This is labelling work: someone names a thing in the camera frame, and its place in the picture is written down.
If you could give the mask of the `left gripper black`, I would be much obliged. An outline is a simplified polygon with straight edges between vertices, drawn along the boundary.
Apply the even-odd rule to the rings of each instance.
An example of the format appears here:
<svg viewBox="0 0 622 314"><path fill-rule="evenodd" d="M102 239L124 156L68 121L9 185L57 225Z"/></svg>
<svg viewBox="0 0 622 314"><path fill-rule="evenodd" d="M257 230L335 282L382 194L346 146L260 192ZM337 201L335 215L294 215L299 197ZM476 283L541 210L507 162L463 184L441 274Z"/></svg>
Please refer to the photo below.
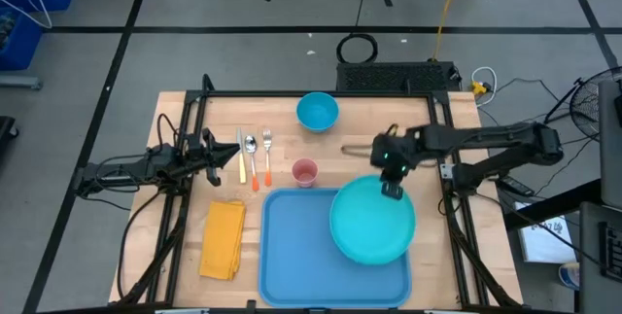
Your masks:
<svg viewBox="0 0 622 314"><path fill-rule="evenodd" d="M205 169L207 180L214 187L218 187L222 181L217 174L217 168L224 168L226 164L240 150L237 143L218 143L214 134L209 128L203 128L200 133L201 154L198 157L191 157L194 162L198 162L200 169Z"/></svg>

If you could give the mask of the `yellow-handled table knife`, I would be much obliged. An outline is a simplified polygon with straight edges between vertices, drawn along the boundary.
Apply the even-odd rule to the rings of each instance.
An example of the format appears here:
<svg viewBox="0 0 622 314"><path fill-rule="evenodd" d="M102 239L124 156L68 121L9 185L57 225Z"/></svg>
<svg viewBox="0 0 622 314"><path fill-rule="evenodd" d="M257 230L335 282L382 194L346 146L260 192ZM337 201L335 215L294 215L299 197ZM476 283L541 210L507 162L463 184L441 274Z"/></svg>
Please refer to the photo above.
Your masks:
<svg viewBox="0 0 622 314"><path fill-rule="evenodd" d="M244 141L242 138L242 130L241 127L237 127L236 129L236 136L237 136L237 142L238 145L240 147L239 150L239 157L238 157L238 162L239 162L239 181L240 184L246 184L247 183L247 175L246 175L246 167L245 167L245 159L244 159Z"/></svg>

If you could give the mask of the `orange-handled metal spoon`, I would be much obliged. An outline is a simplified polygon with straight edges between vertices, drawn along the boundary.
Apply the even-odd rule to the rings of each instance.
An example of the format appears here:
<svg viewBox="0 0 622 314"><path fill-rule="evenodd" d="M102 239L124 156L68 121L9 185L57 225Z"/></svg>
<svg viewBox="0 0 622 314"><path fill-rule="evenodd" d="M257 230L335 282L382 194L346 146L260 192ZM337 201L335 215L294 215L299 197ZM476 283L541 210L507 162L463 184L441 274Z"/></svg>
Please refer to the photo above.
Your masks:
<svg viewBox="0 0 622 314"><path fill-rule="evenodd" d="M254 192L257 192L259 190L259 180L258 180L256 160L255 160L255 153L257 152L257 148L258 148L257 140L253 135L247 135L245 137L244 143L245 143L246 151L249 154L250 161L251 161L252 189Z"/></svg>

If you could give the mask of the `teal plate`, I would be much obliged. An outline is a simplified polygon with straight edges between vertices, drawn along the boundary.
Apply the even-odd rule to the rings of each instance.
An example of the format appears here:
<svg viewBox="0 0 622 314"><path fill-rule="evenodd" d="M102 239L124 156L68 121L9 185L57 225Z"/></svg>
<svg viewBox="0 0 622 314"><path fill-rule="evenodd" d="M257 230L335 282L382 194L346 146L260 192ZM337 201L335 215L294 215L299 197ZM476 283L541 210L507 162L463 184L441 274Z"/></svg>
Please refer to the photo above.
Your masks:
<svg viewBox="0 0 622 314"><path fill-rule="evenodd" d="M361 176L336 194L329 228L338 249L354 262L380 265L401 257L416 230L416 212L410 196L387 192L378 175Z"/></svg>

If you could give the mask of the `orange-handled metal fork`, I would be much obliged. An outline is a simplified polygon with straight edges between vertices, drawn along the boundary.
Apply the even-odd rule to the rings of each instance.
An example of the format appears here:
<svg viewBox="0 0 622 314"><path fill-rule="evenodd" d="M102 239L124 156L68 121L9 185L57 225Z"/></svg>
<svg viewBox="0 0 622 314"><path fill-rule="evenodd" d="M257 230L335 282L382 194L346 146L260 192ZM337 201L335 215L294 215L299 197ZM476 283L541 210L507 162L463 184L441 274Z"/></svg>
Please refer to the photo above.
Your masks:
<svg viewBox="0 0 622 314"><path fill-rule="evenodd" d="M263 131L262 138L263 138L263 146L265 149L264 183L267 187L269 187L272 184L271 167L270 167L270 149L271 149L271 144L272 144L272 134L268 128L266 128Z"/></svg>

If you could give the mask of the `pink ribbed cup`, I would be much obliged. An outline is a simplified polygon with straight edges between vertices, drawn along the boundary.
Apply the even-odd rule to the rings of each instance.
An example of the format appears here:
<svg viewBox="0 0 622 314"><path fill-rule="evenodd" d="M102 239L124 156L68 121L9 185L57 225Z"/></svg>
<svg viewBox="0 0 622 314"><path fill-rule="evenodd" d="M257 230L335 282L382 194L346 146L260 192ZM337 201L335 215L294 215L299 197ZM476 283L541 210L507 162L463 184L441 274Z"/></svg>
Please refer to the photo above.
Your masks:
<svg viewBox="0 0 622 314"><path fill-rule="evenodd" d="M310 158L300 158L292 167L294 180L300 188L312 187L317 179L318 173L318 165Z"/></svg>

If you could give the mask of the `yellow cloth napkin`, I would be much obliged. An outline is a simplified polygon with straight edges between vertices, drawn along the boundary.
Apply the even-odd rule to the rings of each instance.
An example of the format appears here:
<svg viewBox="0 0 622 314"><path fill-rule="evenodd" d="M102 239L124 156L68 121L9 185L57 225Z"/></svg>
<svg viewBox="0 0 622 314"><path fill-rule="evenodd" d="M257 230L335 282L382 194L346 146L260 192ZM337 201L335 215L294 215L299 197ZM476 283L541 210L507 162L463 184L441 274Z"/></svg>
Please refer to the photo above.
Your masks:
<svg viewBox="0 0 622 314"><path fill-rule="evenodd" d="M240 266L246 206L242 201L212 201L205 223L199 275L232 280Z"/></svg>

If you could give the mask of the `blue bowl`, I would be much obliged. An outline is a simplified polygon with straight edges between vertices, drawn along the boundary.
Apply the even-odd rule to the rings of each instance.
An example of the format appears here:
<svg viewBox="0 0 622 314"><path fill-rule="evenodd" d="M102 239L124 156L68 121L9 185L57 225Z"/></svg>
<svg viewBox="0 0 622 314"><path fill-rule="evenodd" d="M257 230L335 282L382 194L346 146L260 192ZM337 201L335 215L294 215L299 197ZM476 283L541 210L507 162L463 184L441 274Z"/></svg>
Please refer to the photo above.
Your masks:
<svg viewBox="0 0 622 314"><path fill-rule="evenodd" d="M339 106L337 101L327 93L310 92L300 98L295 112L303 127L319 133L335 125L339 117Z"/></svg>

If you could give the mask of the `blue plastic tray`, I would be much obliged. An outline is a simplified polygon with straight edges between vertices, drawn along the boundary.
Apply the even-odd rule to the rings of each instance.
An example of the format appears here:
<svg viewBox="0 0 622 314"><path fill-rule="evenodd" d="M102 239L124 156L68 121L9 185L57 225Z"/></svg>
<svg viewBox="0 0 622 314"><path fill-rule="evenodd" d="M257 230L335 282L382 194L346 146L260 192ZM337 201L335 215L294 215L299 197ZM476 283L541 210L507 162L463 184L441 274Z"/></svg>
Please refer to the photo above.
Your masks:
<svg viewBox="0 0 622 314"><path fill-rule="evenodd" d="M348 259L329 212L336 189L278 189L262 206L259 294L281 308L395 308L411 294L407 254L384 265Z"/></svg>

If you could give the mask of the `black perforated computer case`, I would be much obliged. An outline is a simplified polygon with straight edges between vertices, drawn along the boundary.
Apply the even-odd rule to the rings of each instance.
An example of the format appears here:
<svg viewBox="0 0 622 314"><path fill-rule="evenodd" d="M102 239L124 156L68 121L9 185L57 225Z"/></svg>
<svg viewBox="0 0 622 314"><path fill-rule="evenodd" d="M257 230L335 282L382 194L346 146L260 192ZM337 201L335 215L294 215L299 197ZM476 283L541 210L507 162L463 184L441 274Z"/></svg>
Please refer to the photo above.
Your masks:
<svg viewBox="0 0 622 314"><path fill-rule="evenodd" d="M340 63L337 90L460 91L462 77L453 62Z"/></svg>

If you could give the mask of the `black side table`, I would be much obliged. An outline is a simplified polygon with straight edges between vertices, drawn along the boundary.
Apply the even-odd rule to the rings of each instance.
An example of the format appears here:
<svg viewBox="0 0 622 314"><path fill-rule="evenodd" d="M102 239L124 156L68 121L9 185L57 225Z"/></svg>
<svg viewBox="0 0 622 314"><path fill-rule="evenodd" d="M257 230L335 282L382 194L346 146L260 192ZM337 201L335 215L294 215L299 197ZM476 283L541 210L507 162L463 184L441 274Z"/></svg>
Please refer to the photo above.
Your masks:
<svg viewBox="0 0 622 314"><path fill-rule="evenodd" d="M599 223L608 222L622 231L622 210L604 204L599 179L535 202L505 215L508 230L580 213L579 254L581 314L622 314L622 276L605 272L600 259Z"/></svg>

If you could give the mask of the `grey metal bar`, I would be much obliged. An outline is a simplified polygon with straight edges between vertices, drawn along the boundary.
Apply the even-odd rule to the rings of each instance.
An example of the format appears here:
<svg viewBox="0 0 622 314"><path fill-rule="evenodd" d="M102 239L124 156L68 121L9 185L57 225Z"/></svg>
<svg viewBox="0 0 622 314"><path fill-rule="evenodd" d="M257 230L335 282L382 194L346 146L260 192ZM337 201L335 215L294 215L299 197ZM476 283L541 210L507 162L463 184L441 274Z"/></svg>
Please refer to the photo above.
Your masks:
<svg viewBox="0 0 622 314"><path fill-rule="evenodd" d="M15 87L39 90L43 87L43 82L37 77L0 75L0 87Z"/></svg>

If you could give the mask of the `black floor fan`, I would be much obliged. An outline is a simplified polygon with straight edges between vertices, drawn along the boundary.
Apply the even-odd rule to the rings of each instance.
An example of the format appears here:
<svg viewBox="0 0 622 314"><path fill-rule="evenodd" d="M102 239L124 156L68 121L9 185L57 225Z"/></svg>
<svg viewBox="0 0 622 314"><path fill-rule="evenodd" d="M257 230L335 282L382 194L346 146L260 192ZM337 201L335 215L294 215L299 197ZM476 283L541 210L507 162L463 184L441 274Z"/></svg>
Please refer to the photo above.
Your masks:
<svg viewBox="0 0 622 314"><path fill-rule="evenodd" d="M599 84L602 82L615 82L622 91L622 66L610 68L587 79L577 79L567 94L546 114L543 122L549 124L570 117L586 137L599 140Z"/></svg>

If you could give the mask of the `black keypad device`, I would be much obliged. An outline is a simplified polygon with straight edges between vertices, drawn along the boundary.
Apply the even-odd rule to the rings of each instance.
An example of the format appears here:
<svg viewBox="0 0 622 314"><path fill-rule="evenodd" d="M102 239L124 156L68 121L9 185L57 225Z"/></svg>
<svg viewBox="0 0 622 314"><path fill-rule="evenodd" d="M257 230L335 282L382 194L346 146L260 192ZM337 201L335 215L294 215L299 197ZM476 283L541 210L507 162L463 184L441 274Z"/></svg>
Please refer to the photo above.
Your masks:
<svg viewBox="0 0 622 314"><path fill-rule="evenodd" d="M600 222L599 237L602 269L622 276L622 231L608 222Z"/></svg>

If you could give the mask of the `black aluminium rig frame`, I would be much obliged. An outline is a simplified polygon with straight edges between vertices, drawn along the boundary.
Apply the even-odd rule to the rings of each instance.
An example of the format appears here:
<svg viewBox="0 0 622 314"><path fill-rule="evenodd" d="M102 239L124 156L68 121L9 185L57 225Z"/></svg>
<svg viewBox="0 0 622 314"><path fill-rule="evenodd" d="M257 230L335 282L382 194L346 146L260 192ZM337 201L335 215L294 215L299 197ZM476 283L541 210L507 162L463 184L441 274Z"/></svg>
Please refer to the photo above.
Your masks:
<svg viewBox="0 0 622 314"><path fill-rule="evenodd" d="M212 91L204 110L204 125L221 141L232 141L237 132L260 135L269 128L273 135L269 151L248 158L261 177L270 177L274 188L294 184L293 164L302 157L316 161L317 185L340 187L370 172L368 161L341 153L344 144L369 144L390 124L400 127L446 122L457 127L480 123L474 98L468 92L437 92L424 95L391 93L340 93L339 118L324 133L313 133L295 115L297 91ZM222 184L213 187L197 175L186 196L160 197L143 188L134 197L135 221L126 237L120 283L111 299L127 293L145 272L161 239L173 227L180 209L188 212L184 239L166 259L146 293L146 300L177 307L242 307L259 300L259 250L261 213L269 187L253 190L239 180L239 165L230 162L221 172ZM447 215L451 209L443 198L438 169L426 166L405 179L417 212L417 229L409 249L412 276L408 309L456 309L466 304L489 304L491 292L473 266L451 240ZM214 200L240 200L246 206L241 238L240 267L230 281L203 277L199 273L205 223ZM457 220L479 251L496 281L515 300L521 291L509 250L502 212L495 187L481 186L473 199L461 203Z"/></svg>

